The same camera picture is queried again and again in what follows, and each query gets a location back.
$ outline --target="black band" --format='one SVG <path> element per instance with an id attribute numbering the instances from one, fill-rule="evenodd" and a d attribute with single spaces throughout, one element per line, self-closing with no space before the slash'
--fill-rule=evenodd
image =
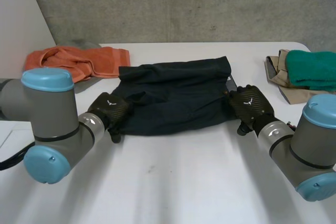
<path id="1" fill-rule="evenodd" d="M 62 135 L 62 136 L 39 137 L 39 136 L 34 135 L 34 138 L 35 138 L 36 141 L 39 141 L 39 142 L 55 142 L 55 141 L 61 141 L 61 140 L 67 139 L 69 137 L 72 137 L 72 136 L 76 135 L 78 132 L 79 132 L 79 126 L 74 131 L 71 131 L 70 133 Z"/>
<path id="2" fill-rule="evenodd" d="M 269 156 L 272 157 L 272 152 L 273 152 L 274 148 L 275 148 L 278 144 L 280 144 L 283 140 L 286 140 L 286 139 L 288 139 L 288 138 L 290 138 L 290 137 L 293 137 L 293 134 L 283 136 L 283 137 L 279 138 L 278 140 L 276 140 L 276 141 L 273 143 L 273 145 L 271 146 L 271 148 L 269 149 Z"/>
<path id="3" fill-rule="evenodd" d="M 92 137 L 92 141 L 93 141 L 92 144 L 94 144 L 94 142 L 95 142 L 95 135 L 94 135 L 93 131 L 91 130 L 91 128 L 89 126 L 87 126 L 86 124 L 82 123 L 82 122 L 79 122 L 79 124 L 82 125 L 83 127 L 85 127 L 88 130 L 88 132 L 90 133 L 90 135 Z"/>
<path id="4" fill-rule="evenodd" d="M 299 157 L 292 149 L 292 147 L 289 145 L 289 151 L 291 152 L 291 154 L 293 155 L 294 158 L 296 158 L 298 161 L 300 161 L 301 163 L 308 165 L 310 167 L 316 168 L 316 169 L 332 169 L 334 167 L 335 164 L 333 165 L 316 165 L 316 164 L 312 164 L 304 159 L 302 159 L 301 157 Z"/>

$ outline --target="gray concrete wall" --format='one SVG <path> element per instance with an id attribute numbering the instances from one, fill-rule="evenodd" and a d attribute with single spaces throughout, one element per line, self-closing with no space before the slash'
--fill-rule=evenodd
<path id="1" fill-rule="evenodd" d="M 56 42 L 297 41 L 336 50 L 336 0 L 37 0 Z"/>

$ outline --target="khaki pants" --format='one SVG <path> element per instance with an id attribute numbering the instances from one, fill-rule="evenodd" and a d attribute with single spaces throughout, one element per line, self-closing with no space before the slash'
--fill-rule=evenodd
<path id="1" fill-rule="evenodd" d="M 286 68 L 286 56 L 289 50 L 280 50 L 279 56 L 268 56 L 265 61 L 267 80 L 279 85 L 283 97 L 289 104 L 307 102 L 315 94 L 335 94 L 321 90 L 309 90 L 306 87 L 293 86 L 288 77 Z"/>

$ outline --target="folded clothing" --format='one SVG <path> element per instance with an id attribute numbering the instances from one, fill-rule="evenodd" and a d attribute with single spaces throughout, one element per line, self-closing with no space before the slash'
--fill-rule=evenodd
<path id="1" fill-rule="evenodd" d="M 201 129 L 234 118 L 226 81 L 226 57 L 120 67 L 112 94 L 133 103 L 134 114 L 120 127 L 131 135 L 165 135 Z"/>
<path id="2" fill-rule="evenodd" d="M 57 46 L 34 51 L 27 56 L 25 70 L 34 68 L 63 68 L 72 74 L 74 83 L 90 76 L 116 78 L 119 66 L 130 66 L 130 54 L 124 49 L 111 47 L 81 50 Z"/>
<path id="3" fill-rule="evenodd" d="M 266 57 L 265 69 L 267 80 L 279 85 L 280 93 L 289 104 L 307 102 L 316 94 L 335 93 L 322 90 L 309 90 L 304 89 L 305 87 L 293 86 L 289 81 L 288 71 L 284 65 L 284 60 L 286 59 L 288 52 L 288 50 L 282 49 L 279 51 L 279 56 Z"/>
<path id="4" fill-rule="evenodd" d="M 336 90 L 336 53 L 289 51 L 286 57 L 289 80 L 310 90 Z"/>

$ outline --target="black cable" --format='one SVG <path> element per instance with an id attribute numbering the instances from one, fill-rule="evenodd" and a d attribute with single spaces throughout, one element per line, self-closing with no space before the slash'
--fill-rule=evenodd
<path id="1" fill-rule="evenodd" d="M 18 163 L 20 163 L 23 160 L 23 158 L 24 158 L 25 154 L 27 153 L 27 151 L 29 150 L 29 148 L 33 147 L 34 145 L 35 145 L 35 142 L 32 142 L 31 144 L 24 147 L 21 151 L 14 154 L 12 157 L 0 162 L 0 170 L 9 169 L 9 168 L 17 165 Z"/>

